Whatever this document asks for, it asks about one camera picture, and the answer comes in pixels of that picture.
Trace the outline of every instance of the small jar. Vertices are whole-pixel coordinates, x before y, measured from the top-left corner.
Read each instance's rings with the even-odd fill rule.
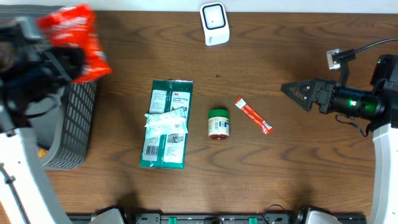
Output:
[[[214,140],[229,138],[229,112],[227,110],[209,111],[209,138]]]

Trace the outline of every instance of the red stick packet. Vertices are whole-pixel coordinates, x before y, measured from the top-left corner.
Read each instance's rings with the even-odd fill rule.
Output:
[[[254,121],[264,134],[269,134],[274,129],[271,125],[267,123],[257,112],[253,110],[241,97],[235,101],[235,105],[241,109],[245,114],[247,114],[252,121]]]
[[[80,47],[86,66],[73,82],[86,82],[111,73],[94,33],[95,14],[87,4],[64,7],[37,20],[42,32],[54,46]]]

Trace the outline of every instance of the wood grain surface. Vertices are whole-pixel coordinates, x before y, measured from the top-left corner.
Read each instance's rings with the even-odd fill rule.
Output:
[[[207,47],[199,13],[97,12],[97,32],[113,73],[98,89],[86,162],[48,171],[68,213],[118,203],[133,212],[255,213],[279,203],[370,216],[374,148],[351,126],[314,106],[305,112],[283,83],[337,79],[326,51],[362,47],[398,36],[398,17],[367,14],[229,13],[228,43]],[[357,55],[348,85],[371,89],[380,54]],[[184,170],[138,166],[152,81],[193,80]],[[234,105],[242,96],[274,127],[265,136]],[[208,111],[227,107],[231,137],[208,139]],[[365,127],[367,122],[357,120]],[[2,211],[0,221],[7,220]]]

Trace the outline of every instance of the green package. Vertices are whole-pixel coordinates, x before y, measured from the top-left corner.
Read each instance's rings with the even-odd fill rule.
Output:
[[[193,82],[181,80],[154,80],[149,113],[164,113],[183,108],[189,122]],[[144,140],[141,167],[184,169],[187,134],[164,134]]]

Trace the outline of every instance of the white packet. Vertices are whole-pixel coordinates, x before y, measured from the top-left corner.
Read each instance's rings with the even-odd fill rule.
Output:
[[[188,133],[187,121],[183,108],[162,114],[145,114],[147,124],[145,125],[145,138],[159,137],[163,134],[186,134]]]

